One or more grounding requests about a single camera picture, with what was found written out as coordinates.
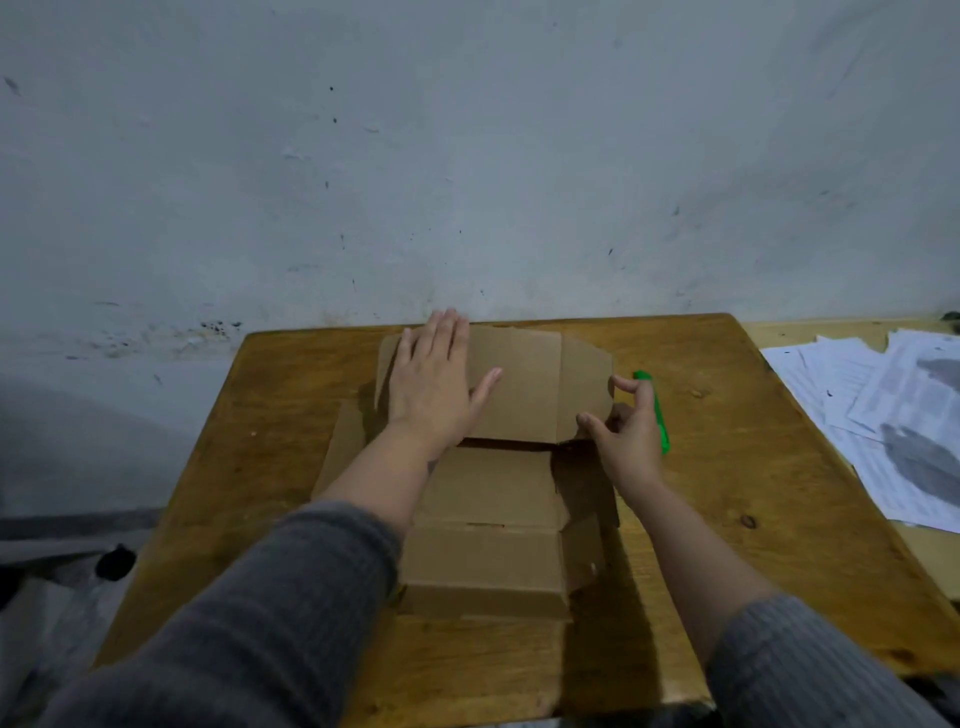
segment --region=gray sleeve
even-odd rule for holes
[[[346,503],[288,516],[44,726],[335,726],[396,581],[399,538]]]
[[[947,726],[893,672],[793,596],[748,605],[707,665],[728,726]]]

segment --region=white wall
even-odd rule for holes
[[[0,507],[164,501],[255,329],[956,307],[958,26],[953,0],[5,0]],[[78,429],[110,442],[85,480]]]

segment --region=cardboard box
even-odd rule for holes
[[[600,529],[616,502],[575,415],[610,413],[612,357],[559,333],[473,327],[470,386],[491,367],[504,377],[474,435],[448,451],[423,493],[400,562],[399,610],[437,618],[569,619],[569,595],[604,568]],[[347,402],[318,490],[384,422],[384,383],[397,337],[380,348],[366,415]]]

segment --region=wooden tabletop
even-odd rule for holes
[[[622,375],[651,372],[673,447],[669,481],[744,558],[897,672],[960,667],[949,603],[733,317],[513,326],[603,347]],[[307,500],[339,400],[369,393],[377,344],[393,330],[245,340],[100,663],[130,654]],[[571,625],[385,614],[346,722],[441,728],[706,697],[650,541],[619,505],[610,567],[576,595]]]

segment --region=paper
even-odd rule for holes
[[[858,342],[858,345],[847,343],[851,341]],[[818,345],[807,356],[818,361],[819,371],[822,372],[827,425],[846,429],[860,437],[879,440],[879,433],[854,422],[847,414],[883,360],[883,354],[875,352],[860,339],[824,339],[818,340]]]
[[[960,477],[957,337],[893,337],[848,417],[913,459]]]
[[[798,347],[772,347],[760,353],[780,377],[780,381],[790,390],[793,399],[797,401],[806,416],[827,436],[833,446],[847,457],[846,443],[840,437],[842,430],[827,426],[818,384],[810,375],[804,361],[804,354],[810,353],[816,346],[816,344],[801,344]]]
[[[901,457],[876,440],[844,430],[837,436],[844,441],[844,456],[885,518],[960,533],[960,481]]]
[[[891,342],[927,350],[931,339],[910,331],[891,335]],[[847,417],[846,410],[883,367],[885,354],[858,339],[819,339],[762,353],[813,423],[853,465],[885,518],[960,533],[960,479],[919,462],[898,437],[879,442],[876,432]]]

